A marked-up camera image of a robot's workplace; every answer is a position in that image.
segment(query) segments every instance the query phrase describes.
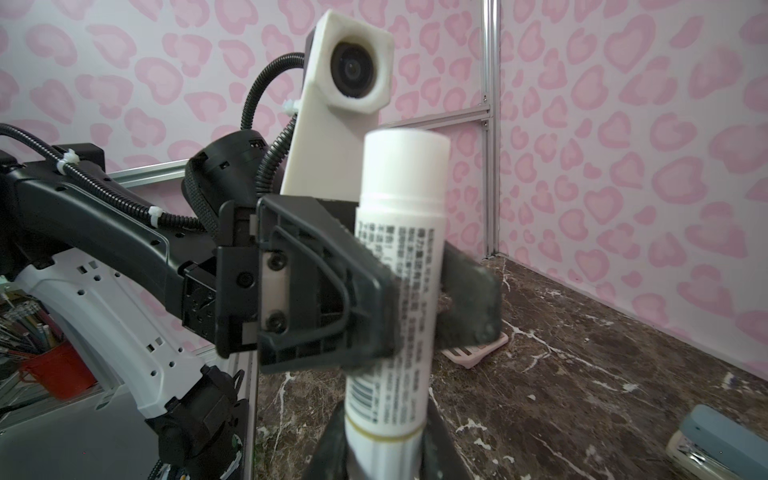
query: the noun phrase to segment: red bucket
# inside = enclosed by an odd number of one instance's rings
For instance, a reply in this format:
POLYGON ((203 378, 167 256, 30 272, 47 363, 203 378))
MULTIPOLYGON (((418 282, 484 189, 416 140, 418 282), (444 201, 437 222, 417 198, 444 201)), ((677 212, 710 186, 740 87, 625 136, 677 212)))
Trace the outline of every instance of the red bucket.
POLYGON ((69 342, 25 360, 18 367, 18 375, 22 382, 37 382, 44 386, 48 393, 59 400, 70 399, 96 383, 91 370, 69 342), (35 380, 28 380, 27 374, 35 380))

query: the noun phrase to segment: white glue stick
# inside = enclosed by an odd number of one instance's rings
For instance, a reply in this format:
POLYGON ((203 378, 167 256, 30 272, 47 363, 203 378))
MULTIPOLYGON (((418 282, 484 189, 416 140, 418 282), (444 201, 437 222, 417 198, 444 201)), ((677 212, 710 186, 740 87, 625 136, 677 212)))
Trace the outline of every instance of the white glue stick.
POLYGON ((351 480, 411 480, 421 465, 445 241, 451 141, 407 128, 366 135, 356 236, 400 278, 402 348, 346 379, 351 480))

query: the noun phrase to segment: glue stick cap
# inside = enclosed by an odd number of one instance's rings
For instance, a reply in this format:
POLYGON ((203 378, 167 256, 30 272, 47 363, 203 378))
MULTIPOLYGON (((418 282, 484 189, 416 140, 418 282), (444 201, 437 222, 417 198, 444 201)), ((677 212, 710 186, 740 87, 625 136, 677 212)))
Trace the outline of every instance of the glue stick cap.
POLYGON ((369 132, 362 153, 360 208, 444 215, 450 154, 450 139, 435 132, 369 132))

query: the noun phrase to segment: brown marble surface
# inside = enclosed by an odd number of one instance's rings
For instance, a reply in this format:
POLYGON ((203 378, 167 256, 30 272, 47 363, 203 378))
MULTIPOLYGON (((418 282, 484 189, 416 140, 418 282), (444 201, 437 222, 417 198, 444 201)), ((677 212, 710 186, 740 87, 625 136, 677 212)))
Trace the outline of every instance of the brown marble surface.
MULTIPOLYGON (((768 382, 502 258, 510 342, 467 370, 436 354, 432 392, 472 478, 677 478, 664 447, 699 403, 768 438, 768 382)), ((300 478, 338 371, 262 376, 259 479, 300 478)))

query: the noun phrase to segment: camera lens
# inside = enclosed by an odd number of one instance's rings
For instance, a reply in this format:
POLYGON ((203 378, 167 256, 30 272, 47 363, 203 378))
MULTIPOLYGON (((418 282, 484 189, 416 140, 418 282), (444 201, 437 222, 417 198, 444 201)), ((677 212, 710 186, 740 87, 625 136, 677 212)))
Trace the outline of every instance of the camera lens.
POLYGON ((339 43, 331 57, 331 76, 343 95, 361 98, 371 91, 376 72, 366 49, 353 43, 339 43))

